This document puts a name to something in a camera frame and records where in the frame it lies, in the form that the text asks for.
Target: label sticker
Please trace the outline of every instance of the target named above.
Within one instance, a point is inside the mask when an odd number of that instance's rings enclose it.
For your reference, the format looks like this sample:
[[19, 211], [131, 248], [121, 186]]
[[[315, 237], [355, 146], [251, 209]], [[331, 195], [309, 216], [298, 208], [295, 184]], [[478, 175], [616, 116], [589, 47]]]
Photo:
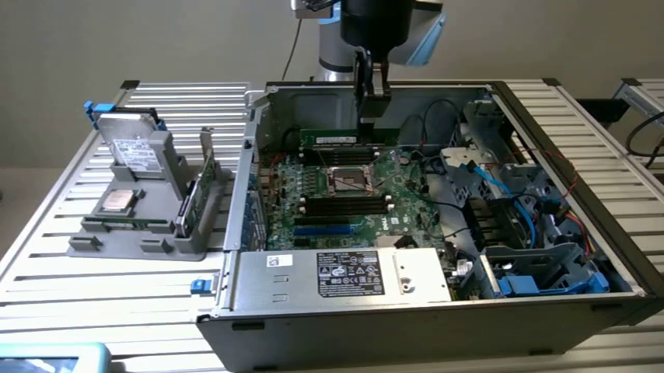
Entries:
[[385, 295], [378, 251], [318, 253], [318, 294], [323, 298]]
[[315, 138], [317, 144], [354, 144], [357, 142], [355, 136]]
[[292, 255], [268, 255], [267, 267], [290, 267], [292, 265]]
[[113, 140], [120, 158], [133, 172], [159, 173], [162, 168], [147, 140]]

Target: aluminum work table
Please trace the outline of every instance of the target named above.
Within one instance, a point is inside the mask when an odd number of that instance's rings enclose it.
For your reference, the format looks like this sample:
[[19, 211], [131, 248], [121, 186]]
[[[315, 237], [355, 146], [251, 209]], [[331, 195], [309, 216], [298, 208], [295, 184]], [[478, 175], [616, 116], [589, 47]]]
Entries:
[[[540, 80], [508, 81], [640, 249], [664, 272], [664, 193], [639, 162], [569, 94]], [[127, 106], [155, 107], [179, 154], [200, 158], [198, 132], [214, 127], [215, 153], [234, 169], [243, 140], [244, 93], [235, 83], [140, 84]], [[0, 343], [105, 343], [116, 372], [220, 372], [223, 365], [192, 324], [212, 297], [190, 284], [220, 268], [228, 204], [220, 208], [211, 251], [202, 262], [65, 256], [68, 236], [109, 181], [112, 157], [92, 133], [0, 262]], [[561, 356], [338, 369], [366, 372], [664, 371], [664, 313], [593, 336]]]

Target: gray wall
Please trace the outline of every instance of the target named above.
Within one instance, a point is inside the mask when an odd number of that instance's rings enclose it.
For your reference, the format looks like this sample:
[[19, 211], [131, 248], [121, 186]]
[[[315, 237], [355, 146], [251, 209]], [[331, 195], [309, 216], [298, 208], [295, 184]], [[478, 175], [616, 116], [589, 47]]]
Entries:
[[[287, 0], [0, 0], [0, 166], [67, 164], [89, 131], [85, 99], [128, 78], [280, 77], [295, 31]], [[625, 76], [664, 78], [661, 0], [447, 0], [431, 63], [393, 78], [553, 76], [578, 96]], [[306, 21], [288, 78], [314, 74]]]

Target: blue pcie slot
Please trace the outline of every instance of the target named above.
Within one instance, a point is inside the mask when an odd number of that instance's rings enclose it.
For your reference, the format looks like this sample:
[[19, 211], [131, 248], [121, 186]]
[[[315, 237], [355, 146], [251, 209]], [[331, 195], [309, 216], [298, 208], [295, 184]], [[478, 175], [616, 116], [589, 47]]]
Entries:
[[335, 225], [333, 227], [303, 227], [292, 230], [292, 235], [353, 235], [350, 225]]

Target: gray bracket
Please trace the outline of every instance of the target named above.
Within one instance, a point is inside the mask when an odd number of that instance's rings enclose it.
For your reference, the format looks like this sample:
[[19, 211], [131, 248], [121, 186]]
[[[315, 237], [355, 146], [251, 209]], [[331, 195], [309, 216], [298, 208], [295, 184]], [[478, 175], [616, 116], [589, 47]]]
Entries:
[[[211, 145], [211, 134], [203, 131], [203, 148]], [[188, 193], [198, 167], [188, 166], [174, 149], [172, 134], [155, 131], [148, 140], [162, 166], [156, 178], [138, 175], [127, 166], [113, 164], [115, 178], [91, 215], [81, 220], [83, 230], [69, 239], [68, 256], [199, 261], [207, 254], [207, 241], [219, 215], [219, 205], [232, 172], [215, 163], [207, 200], [198, 224], [188, 237], [176, 235], [175, 218]], [[133, 191], [131, 206], [120, 211], [104, 208], [113, 191]]]

